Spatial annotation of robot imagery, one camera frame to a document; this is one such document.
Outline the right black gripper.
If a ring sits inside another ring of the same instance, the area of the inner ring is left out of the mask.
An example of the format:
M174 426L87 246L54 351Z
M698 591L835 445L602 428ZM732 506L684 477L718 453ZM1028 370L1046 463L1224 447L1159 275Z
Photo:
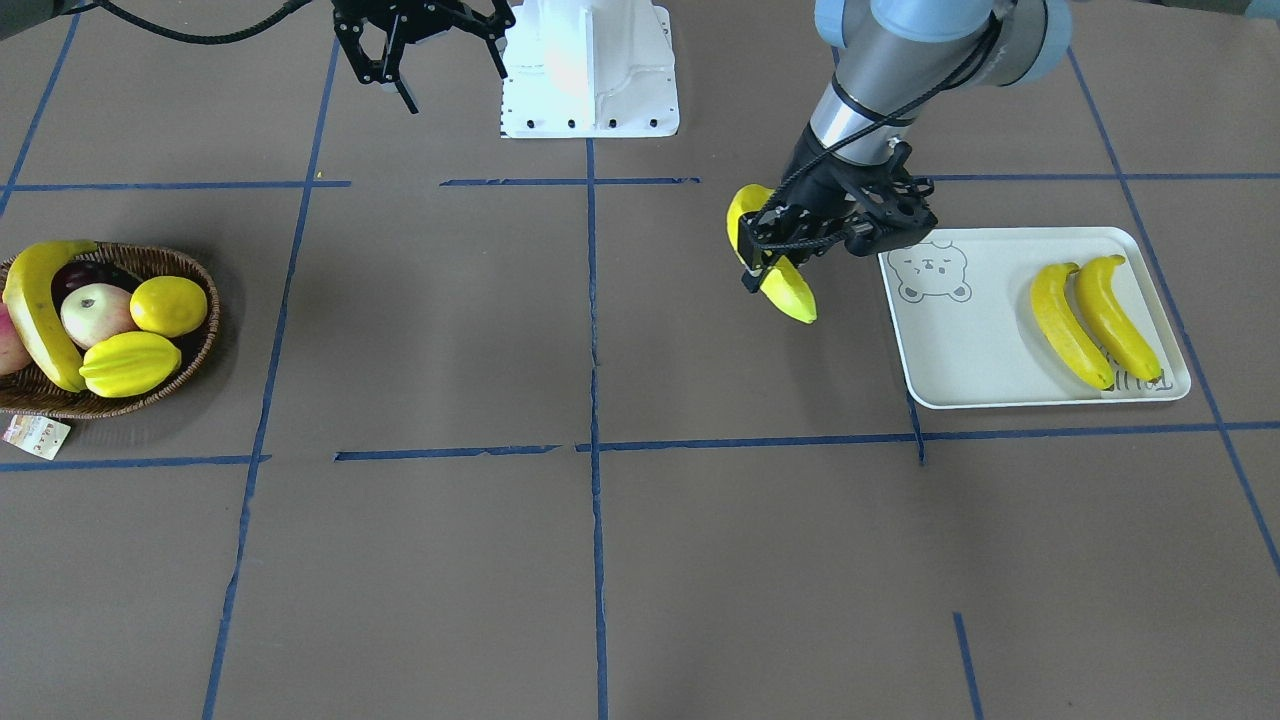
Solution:
M407 44L434 37L449 29L462 29L481 38L502 79L506 68L500 42L515 23L515 10L507 1L494 1L489 12L466 1L333 1L335 40L361 85L392 87L411 114L420 108L401 77L401 59ZM371 59L362 45L365 24L385 33L381 55Z

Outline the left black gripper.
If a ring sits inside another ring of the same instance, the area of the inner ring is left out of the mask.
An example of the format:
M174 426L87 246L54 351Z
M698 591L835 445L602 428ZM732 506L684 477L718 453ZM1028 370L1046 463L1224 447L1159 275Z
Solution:
M739 210L739 259L748 292L760 292L783 258L800 266L809 258L826 254L831 234L856 213L858 202L847 196L869 172L868 165L828 154L806 126L783 174L794 182L780 206Z

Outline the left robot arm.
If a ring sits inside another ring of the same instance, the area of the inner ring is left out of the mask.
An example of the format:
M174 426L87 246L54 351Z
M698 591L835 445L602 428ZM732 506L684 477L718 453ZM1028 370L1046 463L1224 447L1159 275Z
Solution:
M746 290L836 246L867 258L920 243L938 223L932 181L906 168L924 105L1038 79L1064 58L1071 22L1065 1L818 1L833 74L778 186L730 214Z

